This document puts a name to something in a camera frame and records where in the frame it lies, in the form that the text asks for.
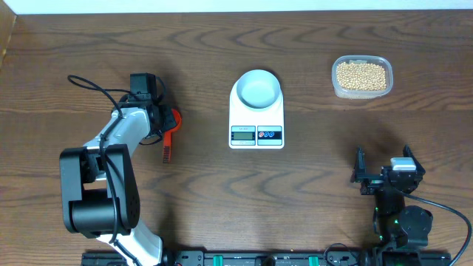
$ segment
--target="clear plastic container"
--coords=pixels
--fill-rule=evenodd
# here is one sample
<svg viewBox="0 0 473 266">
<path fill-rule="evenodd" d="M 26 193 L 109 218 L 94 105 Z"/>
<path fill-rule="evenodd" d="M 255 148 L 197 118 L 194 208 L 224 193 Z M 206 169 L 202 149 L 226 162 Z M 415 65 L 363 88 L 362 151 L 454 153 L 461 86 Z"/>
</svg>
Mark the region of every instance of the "clear plastic container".
<svg viewBox="0 0 473 266">
<path fill-rule="evenodd" d="M 386 73 L 386 89 L 380 91 L 361 91 L 353 89 L 344 89 L 337 81 L 337 66 L 343 62 L 354 63 L 354 64 L 376 64 L 382 66 Z M 335 88 L 335 94 L 340 98 L 348 99 L 372 99 L 376 97 L 381 97 L 388 94 L 392 85 L 394 84 L 394 78 L 392 76 L 392 67 L 388 60 L 373 55 L 344 55 L 337 59 L 332 66 L 332 83 Z"/>
</svg>

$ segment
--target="beans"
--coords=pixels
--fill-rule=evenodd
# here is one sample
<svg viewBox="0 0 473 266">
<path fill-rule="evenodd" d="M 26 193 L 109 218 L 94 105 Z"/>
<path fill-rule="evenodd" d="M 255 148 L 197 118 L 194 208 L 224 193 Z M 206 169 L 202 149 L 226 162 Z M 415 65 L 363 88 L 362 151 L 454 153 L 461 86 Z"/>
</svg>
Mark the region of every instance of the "beans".
<svg viewBox="0 0 473 266">
<path fill-rule="evenodd" d="M 375 91 L 385 90 L 386 73 L 376 64 L 347 64 L 337 66 L 337 81 L 344 89 Z"/>
</svg>

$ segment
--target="wooden surface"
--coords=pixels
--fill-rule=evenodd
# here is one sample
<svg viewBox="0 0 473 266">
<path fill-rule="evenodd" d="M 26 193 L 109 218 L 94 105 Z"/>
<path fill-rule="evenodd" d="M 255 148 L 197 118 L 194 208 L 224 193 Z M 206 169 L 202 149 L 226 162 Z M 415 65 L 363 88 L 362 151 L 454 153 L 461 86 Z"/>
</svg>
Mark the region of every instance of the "wooden surface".
<svg viewBox="0 0 473 266">
<path fill-rule="evenodd" d="M 0 0 L 0 68 L 15 24 L 15 13 Z"/>
<path fill-rule="evenodd" d="M 94 137 L 112 108 L 68 74 L 127 89 L 130 73 L 150 72 L 168 84 L 183 116 L 173 162 L 161 163 L 160 145 L 132 159 L 142 218 L 168 246 L 377 242 L 374 199 L 349 181 L 357 145 L 378 172 L 410 144 L 427 170 L 415 195 L 473 219 L 472 36 L 473 11 L 22 16 L 0 73 L 0 262 L 78 265 L 83 251 L 108 250 L 62 221 L 59 154 Z M 330 69 L 349 54 L 387 58 L 392 91 L 337 98 Z M 256 68 L 282 82 L 281 151 L 228 147 L 231 87 Z M 434 214 L 429 249 L 455 255 L 464 222 L 420 206 Z M 471 264 L 469 248 L 459 265 Z"/>
</svg>

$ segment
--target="green tape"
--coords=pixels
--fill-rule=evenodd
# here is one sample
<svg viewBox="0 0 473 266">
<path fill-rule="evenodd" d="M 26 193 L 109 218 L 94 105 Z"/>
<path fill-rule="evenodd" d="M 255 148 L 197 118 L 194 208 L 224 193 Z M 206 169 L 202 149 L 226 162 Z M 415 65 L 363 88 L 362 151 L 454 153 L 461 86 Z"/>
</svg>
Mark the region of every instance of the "green tape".
<svg viewBox="0 0 473 266">
<path fill-rule="evenodd" d="M 221 255 L 214 256 L 214 266 L 223 266 L 223 256 Z"/>
<path fill-rule="evenodd" d="M 310 256 L 309 266 L 319 266 L 319 258 L 317 256 Z"/>
</svg>

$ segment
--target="kitchen scale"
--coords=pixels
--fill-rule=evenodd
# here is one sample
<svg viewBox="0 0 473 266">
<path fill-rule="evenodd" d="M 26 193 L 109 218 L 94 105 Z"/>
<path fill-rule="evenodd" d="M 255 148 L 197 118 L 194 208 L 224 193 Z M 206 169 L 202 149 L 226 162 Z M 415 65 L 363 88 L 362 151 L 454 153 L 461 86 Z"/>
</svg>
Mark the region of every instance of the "kitchen scale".
<svg viewBox="0 0 473 266">
<path fill-rule="evenodd" d="M 230 92 L 228 145 L 232 149 L 282 149 L 284 104 L 277 78 L 246 72 Z"/>
</svg>

